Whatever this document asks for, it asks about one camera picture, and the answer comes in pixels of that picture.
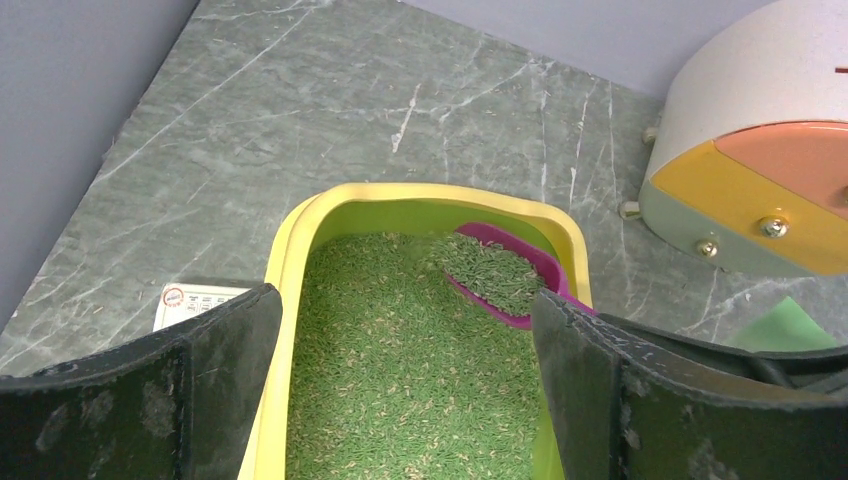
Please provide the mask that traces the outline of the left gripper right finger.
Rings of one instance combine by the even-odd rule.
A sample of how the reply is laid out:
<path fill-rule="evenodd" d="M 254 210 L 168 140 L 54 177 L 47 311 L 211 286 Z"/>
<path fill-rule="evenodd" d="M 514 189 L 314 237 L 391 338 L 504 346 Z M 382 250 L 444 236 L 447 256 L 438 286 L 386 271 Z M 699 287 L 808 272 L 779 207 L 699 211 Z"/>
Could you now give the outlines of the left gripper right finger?
<path fill-rule="evenodd" d="M 847 389 L 688 360 L 541 292 L 532 333 L 569 479 L 843 479 Z"/>

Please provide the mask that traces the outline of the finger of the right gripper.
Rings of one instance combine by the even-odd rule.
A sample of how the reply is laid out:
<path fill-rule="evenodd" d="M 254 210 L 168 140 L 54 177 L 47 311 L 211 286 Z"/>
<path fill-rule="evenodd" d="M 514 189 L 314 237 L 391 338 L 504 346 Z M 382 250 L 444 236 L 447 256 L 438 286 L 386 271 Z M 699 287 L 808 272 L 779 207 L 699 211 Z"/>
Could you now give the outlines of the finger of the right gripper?
<path fill-rule="evenodd" d="M 845 391 L 847 348 L 748 352 L 691 339 L 609 313 L 598 317 L 688 360 L 715 370 L 794 390 Z"/>

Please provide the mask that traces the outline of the yellow litter box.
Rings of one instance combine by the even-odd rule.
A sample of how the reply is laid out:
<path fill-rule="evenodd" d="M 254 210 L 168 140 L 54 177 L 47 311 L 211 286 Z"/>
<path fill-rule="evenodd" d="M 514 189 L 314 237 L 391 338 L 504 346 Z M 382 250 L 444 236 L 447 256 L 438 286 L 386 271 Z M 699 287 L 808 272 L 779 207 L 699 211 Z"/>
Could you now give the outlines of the yellow litter box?
<path fill-rule="evenodd" d="M 264 280 L 281 295 L 282 323 L 239 478 L 281 479 L 285 474 L 292 355 L 311 250 L 346 234 L 424 234 L 452 231 L 469 222 L 496 225 L 556 257 L 570 294 L 586 305 L 593 303 L 584 236 L 555 206 L 432 183 L 347 183 L 316 194 L 285 217 L 270 250 Z"/>

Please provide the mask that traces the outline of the green cat litter bag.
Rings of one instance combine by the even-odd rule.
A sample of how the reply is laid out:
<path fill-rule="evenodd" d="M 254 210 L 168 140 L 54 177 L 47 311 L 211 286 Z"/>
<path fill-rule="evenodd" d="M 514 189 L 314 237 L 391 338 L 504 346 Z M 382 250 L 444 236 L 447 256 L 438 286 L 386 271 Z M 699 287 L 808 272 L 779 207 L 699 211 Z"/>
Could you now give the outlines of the green cat litter bag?
<path fill-rule="evenodd" d="M 726 345 L 749 352 L 804 352 L 836 348 L 840 343 L 822 329 L 791 297 L 739 330 Z"/>

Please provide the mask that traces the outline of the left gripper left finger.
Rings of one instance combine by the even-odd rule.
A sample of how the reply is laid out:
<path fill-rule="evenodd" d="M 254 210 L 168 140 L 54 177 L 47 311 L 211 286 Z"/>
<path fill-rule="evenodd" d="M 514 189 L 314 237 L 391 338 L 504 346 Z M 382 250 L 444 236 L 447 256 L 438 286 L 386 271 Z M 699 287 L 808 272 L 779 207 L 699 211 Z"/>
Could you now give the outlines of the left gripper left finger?
<path fill-rule="evenodd" d="M 1 380 L 5 479 L 234 479 L 283 313 L 257 286 L 118 347 Z"/>

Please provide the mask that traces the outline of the magenta plastic scoop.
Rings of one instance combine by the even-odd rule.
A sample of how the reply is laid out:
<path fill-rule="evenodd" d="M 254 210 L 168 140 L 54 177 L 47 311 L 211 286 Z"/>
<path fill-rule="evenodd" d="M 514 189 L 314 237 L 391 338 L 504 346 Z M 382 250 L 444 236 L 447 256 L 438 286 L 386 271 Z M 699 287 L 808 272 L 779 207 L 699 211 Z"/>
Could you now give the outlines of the magenta plastic scoop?
<path fill-rule="evenodd" d="M 431 254 L 463 296 L 510 327 L 531 328 L 533 302 L 545 289 L 589 314 L 595 312 L 570 294 L 556 258 L 497 226 L 463 224 L 438 237 Z"/>

